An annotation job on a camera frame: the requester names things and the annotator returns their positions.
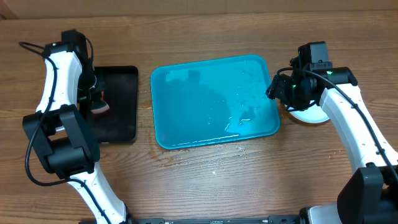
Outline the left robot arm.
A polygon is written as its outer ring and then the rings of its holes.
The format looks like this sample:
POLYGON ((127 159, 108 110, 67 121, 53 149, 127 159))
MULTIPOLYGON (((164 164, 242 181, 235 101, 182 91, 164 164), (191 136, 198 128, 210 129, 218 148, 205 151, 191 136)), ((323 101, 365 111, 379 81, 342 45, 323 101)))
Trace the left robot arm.
POLYGON ((86 121, 102 93, 91 41, 72 29, 63 31, 59 42, 19 45, 39 55, 46 67, 40 103, 22 120, 29 139, 24 160, 27 177, 42 187, 71 185, 95 223, 134 223, 101 170, 98 139, 86 121))

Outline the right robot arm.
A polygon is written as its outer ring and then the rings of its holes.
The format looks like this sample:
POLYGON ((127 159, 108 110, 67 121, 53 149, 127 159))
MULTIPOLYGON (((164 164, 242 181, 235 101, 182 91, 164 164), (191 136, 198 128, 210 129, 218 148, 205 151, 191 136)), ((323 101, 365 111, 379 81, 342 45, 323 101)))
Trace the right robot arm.
POLYGON ((266 95, 291 114, 320 108, 353 171, 335 203, 303 208, 282 217, 283 223, 397 223, 397 151, 367 110, 352 71, 330 62, 325 42, 300 46, 289 67, 276 72, 266 95))

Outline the pink green sponge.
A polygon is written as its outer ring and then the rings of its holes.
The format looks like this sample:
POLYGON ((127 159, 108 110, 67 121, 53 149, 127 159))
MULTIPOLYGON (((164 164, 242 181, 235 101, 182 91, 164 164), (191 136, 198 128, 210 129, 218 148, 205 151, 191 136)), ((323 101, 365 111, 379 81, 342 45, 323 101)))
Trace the pink green sponge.
POLYGON ((101 113, 106 112, 107 110, 109 110, 109 105, 107 104, 107 102, 105 102, 102 99, 93 101, 91 104, 90 111, 93 114, 101 114, 101 113))

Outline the light blue plate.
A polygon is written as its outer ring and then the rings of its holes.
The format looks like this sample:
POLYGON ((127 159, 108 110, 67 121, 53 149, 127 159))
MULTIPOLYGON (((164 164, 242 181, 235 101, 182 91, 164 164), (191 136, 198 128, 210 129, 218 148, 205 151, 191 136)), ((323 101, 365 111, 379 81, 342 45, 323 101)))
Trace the light blue plate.
POLYGON ((329 121, 328 115, 312 100, 310 107, 303 111, 293 111, 285 105, 287 111, 297 120, 304 123, 320 124, 329 121))

